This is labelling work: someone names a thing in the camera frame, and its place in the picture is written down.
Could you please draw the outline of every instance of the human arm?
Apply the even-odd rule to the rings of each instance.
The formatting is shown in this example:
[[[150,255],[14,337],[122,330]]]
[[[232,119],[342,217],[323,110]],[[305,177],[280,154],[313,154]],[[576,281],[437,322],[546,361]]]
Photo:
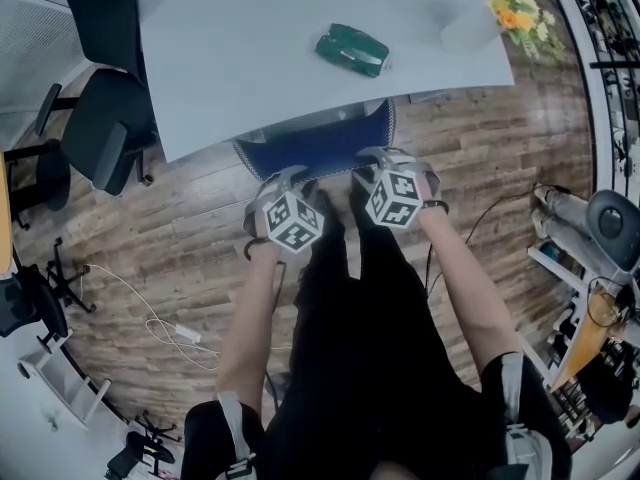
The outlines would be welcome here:
[[[272,242],[251,247],[247,279],[224,339],[218,367],[217,393],[234,391],[258,415],[271,350],[273,278],[281,252]]]
[[[428,184],[420,181],[423,199],[431,199]],[[442,208],[423,209],[418,220],[438,256],[453,310],[478,372],[482,374],[502,354],[520,352],[518,335],[497,287],[453,228],[446,212]]]

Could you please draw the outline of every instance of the wooden floor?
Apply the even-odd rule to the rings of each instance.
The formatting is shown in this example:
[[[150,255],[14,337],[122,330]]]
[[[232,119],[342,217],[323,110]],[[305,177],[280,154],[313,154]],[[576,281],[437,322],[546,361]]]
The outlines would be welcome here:
[[[395,143],[439,172],[455,226],[465,236],[497,198],[526,192],[536,179],[585,196],[591,188],[589,119],[575,58],[562,68],[544,67],[508,49],[515,87],[451,91],[415,105],[398,100]],[[60,114],[48,136],[60,137],[66,119]],[[17,247],[25,264],[44,267],[55,238],[61,236],[70,266],[91,263],[108,268],[139,290],[161,318],[198,329],[204,345],[220,350],[246,267],[243,210],[258,184],[228,143],[171,164],[164,162],[160,149],[150,157],[154,185],[145,188],[132,177],[119,197],[92,190],[74,173],[66,208],[59,213],[44,208],[28,212],[31,229],[25,232],[16,226]],[[23,181],[29,170],[21,166]],[[352,274],[357,276],[359,253],[354,221],[347,213],[348,183],[347,176],[323,182],[344,215]],[[471,248],[497,283],[518,329],[540,342],[566,294],[526,255],[535,242],[531,204],[525,195],[497,206],[478,227]],[[424,272],[428,244],[423,234],[413,228],[397,237],[407,258]],[[292,300],[299,269],[307,259],[289,263],[274,317],[273,347],[280,350],[271,355],[271,372],[284,370],[288,361],[296,318]],[[436,263],[432,280],[437,272]],[[83,288],[84,299],[98,310],[87,315],[69,308],[75,331],[69,349],[92,378],[111,379],[107,398],[125,416],[147,408],[181,426],[193,405],[211,399],[215,373],[199,369],[156,341],[145,329],[152,315],[126,287],[93,269]],[[456,370],[464,381],[477,385],[442,280],[430,303]],[[189,354],[215,365],[211,356]],[[428,367],[417,374],[429,375]],[[268,420],[272,409],[266,395],[264,406]]]

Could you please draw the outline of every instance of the white cable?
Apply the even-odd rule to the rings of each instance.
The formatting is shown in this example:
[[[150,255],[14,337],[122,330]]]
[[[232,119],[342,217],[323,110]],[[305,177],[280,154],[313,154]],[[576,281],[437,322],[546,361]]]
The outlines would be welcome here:
[[[165,343],[167,345],[173,345],[174,347],[176,347],[180,353],[184,356],[184,358],[187,361],[190,361],[191,363],[195,364],[196,366],[199,366],[200,368],[202,368],[203,370],[207,370],[210,372],[214,372],[218,369],[218,366],[216,366],[215,368],[209,368],[208,366],[204,366],[200,363],[198,363],[197,361],[194,361],[193,359],[191,359],[187,354],[185,354],[184,350],[182,350],[182,347],[186,347],[186,348],[195,348],[197,350],[201,350],[203,352],[209,352],[213,355],[216,356],[216,358],[219,360],[220,359],[220,355],[219,352],[215,352],[213,350],[210,350],[206,347],[201,347],[200,345],[191,345],[191,344],[186,344],[186,343],[177,343],[176,341],[174,341],[174,339],[171,337],[171,334],[169,333],[169,330],[167,329],[167,325],[169,325],[170,327],[173,327],[175,329],[175,326],[173,324],[170,324],[164,320],[162,320],[158,314],[156,313],[155,309],[153,309],[151,307],[151,304],[149,304],[146,299],[140,295],[140,293],[138,292],[138,290],[136,290],[133,286],[131,286],[129,283],[127,283],[124,279],[122,279],[120,276],[114,274],[113,272],[110,272],[109,270],[107,270],[104,267],[101,267],[100,265],[92,265],[90,263],[88,263],[89,267],[91,268],[98,268],[100,270],[102,270],[103,272],[106,272],[107,274],[109,274],[110,276],[115,277],[118,281],[120,281],[121,283],[123,283],[125,286],[127,286],[127,288],[129,288],[133,293],[135,293],[138,298],[145,304],[145,306],[147,306],[149,308],[149,311],[151,311],[151,313],[153,313],[154,318],[150,318],[149,320],[146,321],[145,323],[145,327],[147,328],[147,330],[159,341],[161,341],[162,343]],[[156,333],[154,333],[150,328],[149,328],[149,322],[155,322],[158,321],[160,323],[160,325],[162,326],[162,329],[164,330],[165,334],[167,335],[167,338],[169,339],[169,341],[165,341],[162,338],[160,338],[160,336],[158,336]]]

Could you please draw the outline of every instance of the white table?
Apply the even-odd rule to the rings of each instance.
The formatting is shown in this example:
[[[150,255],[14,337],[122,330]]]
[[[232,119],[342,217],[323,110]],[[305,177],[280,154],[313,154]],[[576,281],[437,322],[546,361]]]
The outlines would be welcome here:
[[[140,0],[142,46],[168,161],[342,105],[423,91],[512,85],[501,39],[445,52],[440,30],[483,0]],[[391,50],[377,79],[313,49],[331,23]]]

